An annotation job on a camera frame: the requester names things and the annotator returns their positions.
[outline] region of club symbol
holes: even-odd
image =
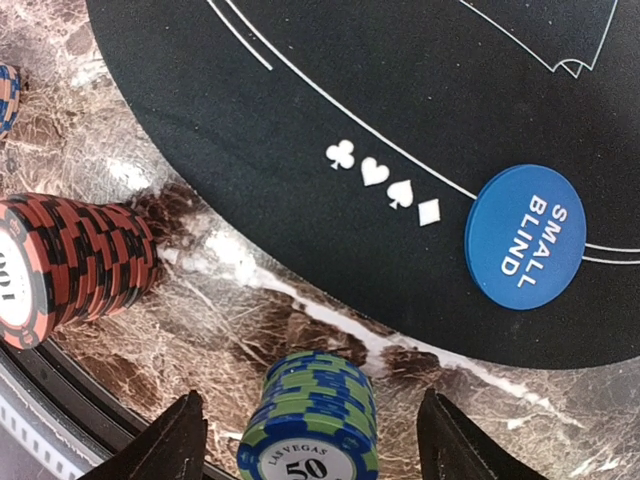
[[[353,158],[353,143],[349,140],[342,140],[338,145],[331,145],[327,148],[327,158],[333,160],[331,168],[338,170],[338,167],[342,167],[345,170],[352,168],[356,159]]]
[[[413,204],[411,180],[391,184],[387,189],[387,197],[393,200],[393,202],[389,204],[391,208],[397,210],[398,205],[403,208],[409,208],[411,204]]]
[[[362,172],[362,181],[365,187],[379,185],[389,178],[389,167],[378,165],[377,160],[371,157],[367,157],[362,161],[360,171]]]

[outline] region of brown marble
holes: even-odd
[[[418,479],[415,416],[436,386],[551,480],[640,478],[640,360],[549,372],[459,357],[389,331],[305,283],[235,232],[171,169],[101,59],[82,0],[0,0],[0,61],[28,76],[0,146],[4,193],[90,202],[152,193],[166,272],[131,311],[69,325],[59,342],[124,405],[151,419],[196,388],[209,460],[237,475],[238,438],[277,358],[320,348],[373,378],[381,478]]]

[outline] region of black felt table surface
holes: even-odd
[[[573,368],[640,353],[640,266],[584,261],[560,297],[517,312],[484,296],[464,255],[473,196],[522,163],[571,181],[590,245],[640,248],[640,6],[548,3],[88,1],[144,129],[259,247],[418,340]],[[325,152],[344,139],[354,165],[336,170]],[[363,185],[367,157],[385,183]],[[412,205],[390,208],[406,180]],[[420,227],[431,199],[441,221]]]

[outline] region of blue button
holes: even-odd
[[[580,197],[558,172],[512,167],[494,177],[471,208],[465,254],[491,300],[530,310],[560,295],[575,277],[587,241]]]

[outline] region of red chip stack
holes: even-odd
[[[157,276],[153,235],[129,207],[35,193],[0,201],[0,333],[17,348],[123,311]]]

